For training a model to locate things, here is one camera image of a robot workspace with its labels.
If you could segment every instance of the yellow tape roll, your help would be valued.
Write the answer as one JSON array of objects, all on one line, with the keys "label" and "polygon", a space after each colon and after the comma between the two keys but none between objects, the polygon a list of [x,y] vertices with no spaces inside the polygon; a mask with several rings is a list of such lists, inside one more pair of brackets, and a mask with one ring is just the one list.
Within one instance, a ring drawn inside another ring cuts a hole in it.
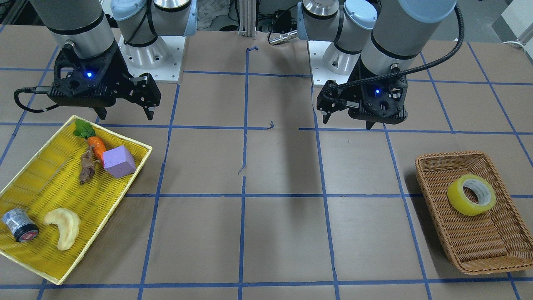
[{"label": "yellow tape roll", "polygon": [[[475,193],[479,204],[470,201],[466,197],[463,187],[467,187]],[[449,186],[448,200],[460,213],[467,216],[476,216],[494,207],[496,194],[485,179],[468,174],[461,176]]]}]

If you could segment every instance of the yellow tray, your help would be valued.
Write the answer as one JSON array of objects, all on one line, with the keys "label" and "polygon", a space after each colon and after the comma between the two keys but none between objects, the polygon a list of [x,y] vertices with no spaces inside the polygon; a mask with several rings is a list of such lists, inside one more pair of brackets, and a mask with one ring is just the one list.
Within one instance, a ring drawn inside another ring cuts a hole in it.
[{"label": "yellow tray", "polygon": [[[80,157],[87,142],[72,134],[76,119],[83,120],[73,115],[0,192],[0,217],[13,208],[23,208],[39,227],[33,240],[17,243],[0,223],[0,253],[56,285],[82,260],[152,152],[151,146],[91,123],[107,149],[126,146],[136,170],[116,179],[98,164],[92,180],[80,185]],[[44,215],[56,208],[72,210],[81,221],[78,237],[66,251],[56,248],[57,227],[43,225]]]}]

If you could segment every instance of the blue tape line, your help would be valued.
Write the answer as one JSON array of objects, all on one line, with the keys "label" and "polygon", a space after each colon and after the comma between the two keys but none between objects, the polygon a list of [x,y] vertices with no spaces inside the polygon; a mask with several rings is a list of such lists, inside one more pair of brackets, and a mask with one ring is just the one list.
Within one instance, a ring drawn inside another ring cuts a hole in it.
[{"label": "blue tape line", "polygon": [[145,289],[158,288],[236,288],[239,283],[207,282],[207,283],[145,283]]},{"label": "blue tape line", "polygon": [[46,288],[46,279],[43,279],[43,282],[41,283],[41,287],[39,288],[39,294],[37,294],[37,300],[43,299],[44,289]]},{"label": "blue tape line", "polygon": [[63,123],[22,123],[21,126],[63,126]]},{"label": "blue tape line", "polygon": [[128,194],[126,193],[124,196],[125,197],[136,197],[136,198],[151,198],[151,197],[155,197],[156,194]]},{"label": "blue tape line", "polygon": [[[57,53],[58,49],[59,49],[59,46],[56,46],[54,52],[52,53],[52,56],[50,57],[50,60],[48,60],[48,65],[46,66],[46,69],[50,68],[50,65],[52,64],[55,54]],[[39,79],[38,85],[43,84],[45,76],[46,76],[46,71],[43,72],[41,79]],[[28,106],[31,106],[31,103],[33,102],[34,99],[35,99],[35,94],[31,96]],[[9,139],[9,142],[7,143],[7,146],[4,149],[2,156],[0,156],[0,165],[2,165],[2,163],[4,162],[7,152],[9,151],[11,144],[13,144],[13,141],[15,140],[15,137],[17,136],[17,133],[19,132],[19,129],[20,129],[20,125],[22,124],[22,121],[24,121],[24,117],[26,116],[26,113],[27,111],[25,110],[22,112],[22,115],[20,116],[20,119],[17,122],[17,125],[15,126],[15,130],[13,130],[13,133],[11,134],[11,138]]]},{"label": "blue tape line", "polygon": [[[313,86],[311,86],[311,95],[313,95]],[[318,119],[317,114],[314,111],[313,106],[313,97],[311,96],[311,109],[313,110],[313,119],[314,119],[314,133],[317,139],[317,150],[318,150],[318,166],[320,167],[320,181],[322,184],[322,198],[324,200],[324,214],[326,217],[326,230],[328,233],[328,245],[329,245],[329,255],[332,264],[332,274],[333,274],[333,284],[335,286],[335,299],[341,299],[341,293],[338,288],[338,277],[337,270],[335,269],[335,252],[333,249],[333,238],[332,238],[332,229],[331,223],[329,221],[329,207],[328,207],[328,197],[326,196],[326,177],[324,176],[324,162],[322,160],[322,147],[320,146],[320,132],[318,131]]]},{"label": "blue tape line", "polygon": [[3,289],[40,289],[41,285],[0,285],[0,290]]},{"label": "blue tape line", "polygon": [[513,82],[490,82],[497,85],[533,85],[533,83],[513,83]]},{"label": "blue tape line", "polygon": [[165,198],[240,198],[241,194],[160,194],[159,196]]},{"label": "blue tape line", "polygon": [[373,286],[373,285],[416,285],[424,283],[422,279],[398,279],[398,280],[345,280],[339,281],[340,286]]},{"label": "blue tape line", "polygon": [[428,283],[466,283],[466,282],[507,282],[507,277],[471,277],[471,278],[437,278],[428,279]]},{"label": "blue tape line", "polygon": [[172,128],[180,129],[225,129],[225,130],[242,130],[240,126],[196,126],[196,125],[172,125]]},{"label": "blue tape line", "polygon": [[326,194],[328,198],[401,198],[400,194]]},{"label": "blue tape line", "polygon": [[533,281],[533,277],[513,277],[514,281]]},{"label": "blue tape line", "polygon": [[34,72],[44,72],[44,71],[53,71],[49,69],[34,69],[34,68],[0,68],[0,71],[34,71]]},{"label": "blue tape line", "polygon": [[[422,58],[422,62],[426,64],[426,60],[424,58],[424,55],[422,52],[420,52],[420,58]],[[442,112],[444,112],[444,117],[446,117],[446,122],[448,122],[448,126],[450,127],[450,131],[452,134],[454,134],[454,127],[451,125],[450,118],[448,116],[448,113],[446,112],[446,108],[444,107],[444,102],[442,102],[442,98],[440,98],[439,90],[437,89],[437,85],[435,84],[435,80],[433,80],[433,76],[431,76],[431,72],[429,69],[426,70],[427,74],[430,77],[431,84],[433,85],[433,89],[435,89],[435,93],[437,94],[437,98],[439,99],[440,107],[442,108]]]},{"label": "blue tape line", "polygon": [[[259,48],[254,49],[248,48],[248,51],[250,50],[259,50]],[[193,74],[217,74],[217,75],[250,75],[250,76],[269,76],[269,77],[311,77],[309,74],[269,74],[269,73],[249,73],[247,72],[220,72],[220,71],[193,71],[193,70],[185,70],[184,73],[193,73]]]},{"label": "blue tape line", "polygon": [[172,136],[172,124],[174,122],[174,115],[176,114],[176,107],[177,107],[177,99],[180,94],[180,85],[178,84],[176,86],[176,93],[174,95],[174,105],[172,106],[172,114],[170,117],[170,123],[168,125],[168,133],[167,133],[167,145],[165,149],[165,158],[163,159],[163,163],[161,164],[161,171],[159,172],[159,181],[157,182],[157,190],[156,190],[156,199],[154,201],[154,212],[152,214],[152,221],[150,224],[150,234],[148,235],[148,244],[146,246],[146,254],[144,256],[144,264],[142,267],[142,275],[141,275],[141,285],[139,287],[139,293],[137,295],[138,300],[142,300],[142,293],[143,293],[143,285],[146,280],[146,272],[148,270],[148,261],[150,260],[150,251],[152,248],[152,240],[154,238],[154,229],[156,226],[156,218],[157,218],[157,208],[159,207],[159,198],[161,194],[161,185],[163,184],[163,175],[165,173],[165,165],[166,160],[168,157],[168,148],[170,147],[170,139]]},{"label": "blue tape line", "polygon": [[239,170],[239,174],[244,170],[246,167],[246,147],[248,143],[248,80],[249,80],[249,53],[252,50],[258,51],[259,48],[257,46],[253,46],[252,48],[246,49],[246,77],[245,77],[245,84],[244,84],[244,141],[243,141],[243,167]]},{"label": "blue tape line", "polygon": [[424,285],[426,286],[427,298],[431,300],[431,291],[430,286],[427,283],[426,270],[424,268],[424,261],[422,260],[422,254],[420,253],[420,246],[418,245],[418,240],[416,238],[415,227],[413,225],[413,219],[411,218],[411,213],[409,212],[409,206],[407,205],[407,199],[405,193],[403,192],[403,187],[401,183],[400,171],[398,170],[398,164],[396,163],[396,157],[394,156],[394,150],[392,149],[391,138],[387,131],[387,127],[383,124],[383,129],[385,130],[385,137],[387,138],[387,144],[389,145],[389,151],[391,152],[392,164],[394,165],[394,172],[396,173],[396,179],[398,180],[398,188],[402,195],[403,207],[407,215],[407,221],[409,221],[409,228],[411,230],[411,235],[413,236],[413,242],[415,244],[416,256],[418,257],[418,263],[420,263],[420,271],[422,272],[422,278],[424,279]]},{"label": "blue tape line", "polygon": [[[533,282],[533,277],[513,277],[514,281]],[[364,285],[401,285],[401,284],[431,284],[439,283],[468,283],[468,282],[509,282],[508,277],[469,277],[469,278],[436,278],[436,279],[399,279],[399,280],[341,280],[340,286],[364,286]],[[144,288],[236,288],[236,287],[296,287],[296,286],[333,286],[334,281],[289,281],[289,282],[194,282],[194,283],[145,283]],[[42,285],[0,285],[2,289],[40,289]],[[80,283],[52,285],[47,284],[46,289],[133,289],[139,288],[140,284],[116,283]]]},{"label": "blue tape line", "polygon": [[[155,194],[126,194],[126,197],[150,198],[155,197]],[[164,198],[240,198],[242,194],[164,194],[160,197]],[[245,194],[247,198],[320,198],[323,194]],[[404,194],[406,197],[423,197],[420,193]],[[328,198],[401,198],[401,194],[326,194]],[[511,195],[512,198],[517,199],[533,199],[533,195]]]},{"label": "blue tape line", "polygon": [[407,78],[407,82],[431,82],[429,79],[409,79]]},{"label": "blue tape line", "polygon": [[[302,131],[315,131],[315,128],[300,127],[298,130]],[[318,131],[355,131],[355,132],[384,132],[383,129],[370,129],[364,128],[319,128]],[[454,132],[449,130],[417,130],[417,129],[387,129],[388,132],[404,132],[404,133],[449,133],[449,134],[463,134],[463,135],[524,135],[531,136],[533,132],[505,132],[505,131],[466,131],[455,130]]]},{"label": "blue tape line", "polygon": [[438,83],[461,83],[461,84],[487,84],[482,81],[454,81],[454,80],[433,80],[433,82]]},{"label": "blue tape line", "polygon": [[250,73],[251,76],[268,76],[268,77],[303,77],[308,78],[311,75],[305,74],[267,74],[267,73]]},{"label": "blue tape line", "polygon": [[168,128],[168,125],[155,125],[155,124],[99,124],[99,125],[103,127]]},{"label": "blue tape line", "polygon": [[511,198],[526,198],[526,199],[531,199],[533,198],[533,195],[511,195]]},{"label": "blue tape line", "polygon": [[139,284],[80,283],[75,285],[46,285],[46,289],[138,289]]},{"label": "blue tape line", "polygon": [[194,74],[246,75],[246,73],[243,73],[243,72],[190,71],[190,70],[185,70],[183,72],[194,73]]},{"label": "blue tape line", "polygon": [[526,155],[528,161],[529,161],[529,164],[533,167],[533,161],[531,160],[531,157],[529,156],[529,153],[528,151],[526,150],[526,147],[524,146],[524,143],[522,142],[522,139],[520,138],[520,136],[516,133],[516,129],[514,128],[514,125],[513,125],[513,122],[511,122],[511,119],[509,118],[509,115],[507,114],[507,112],[505,111],[505,108],[503,107],[503,104],[502,102],[500,101],[500,98],[498,97],[498,94],[496,93],[496,90],[494,89],[494,86],[492,85],[492,83],[490,82],[489,80],[489,77],[487,76],[487,73],[485,72],[485,70],[483,69],[483,67],[481,66],[481,63],[479,62],[479,59],[478,57],[475,55],[475,52],[474,52],[474,49],[472,48],[472,45],[470,43],[467,43],[468,47],[470,48],[470,52],[472,53],[472,55],[474,56],[474,59],[475,59],[475,62],[478,63],[478,66],[479,68],[481,69],[481,72],[483,72],[483,76],[485,77],[485,79],[487,80],[489,86],[490,86],[490,89],[492,90],[492,93],[494,94],[494,97],[496,97],[496,101],[498,101],[498,105],[500,106],[500,108],[502,109],[502,112],[503,114],[505,115],[505,118],[507,119],[507,122],[509,123],[509,126],[511,126],[511,129],[513,130],[513,132],[515,133],[516,135],[516,139],[518,140],[518,143],[520,144],[520,146],[522,147],[522,150],[524,151],[524,154]]},{"label": "blue tape line", "polygon": [[242,197],[240,200],[240,238],[239,238],[239,290],[237,299],[243,298],[243,272],[244,272],[244,225],[245,225],[245,212],[246,212],[246,176],[243,176],[243,188],[241,190]]},{"label": "blue tape line", "polygon": [[509,279],[509,282],[511,283],[511,286],[513,287],[514,295],[516,296],[516,300],[521,300],[520,295],[518,294],[518,289],[516,288],[516,284],[514,284],[513,275],[510,272],[507,272],[507,278]]}]

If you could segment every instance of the metal mounting plate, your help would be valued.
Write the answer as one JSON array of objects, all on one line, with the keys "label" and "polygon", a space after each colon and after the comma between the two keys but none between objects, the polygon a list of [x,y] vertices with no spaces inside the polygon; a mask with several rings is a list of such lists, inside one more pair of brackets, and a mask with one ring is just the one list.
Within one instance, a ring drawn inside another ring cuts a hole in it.
[{"label": "metal mounting plate", "polygon": [[[185,49],[186,38],[183,36],[162,36],[162,38],[167,44],[168,50],[172,54],[172,56],[161,67],[154,68],[154,69],[147,69],[147,70],[135,68],[129,62],[128,57],[126,57],[122,53],[122,56],[124,57],[124,60],[126,61],[126,65],[128,66],[128,70],[133,75],[133,77],[136,77],[142,73],[148,72],[152,74],[156,82],[162,82],[162,83],[179,83],[180,82],[182,65],[183,65],[183,53]],[[119,48],[122,48],[122,46],[124,46],[124,37],[122,35],[120,36],[120,41],[118,41],[118,46]]]},{"label": "metal mounting plate", "polygon": [[323,86],[328,80],[333,80],[338,84],[348,81],[348,75],[339,75],[331,72],[322,61],[322,57],[330,44],[331,42],[308,41],[313,86]]}]

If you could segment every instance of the toy carrot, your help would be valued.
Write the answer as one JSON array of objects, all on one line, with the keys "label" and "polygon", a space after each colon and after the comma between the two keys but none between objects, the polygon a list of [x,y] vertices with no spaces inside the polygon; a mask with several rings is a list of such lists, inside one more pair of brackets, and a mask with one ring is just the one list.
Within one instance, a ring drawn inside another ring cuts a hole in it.
[{"label": "toy carrot", "polygon": [[72,134],[86,139],[89,148],[92,148],[94,155],[103,165],[103,153],[106,151],[106,146],[102,139],[96,136],[96,132],[94,132],[91,124],[83,120],[76,120],[76,130]]}]

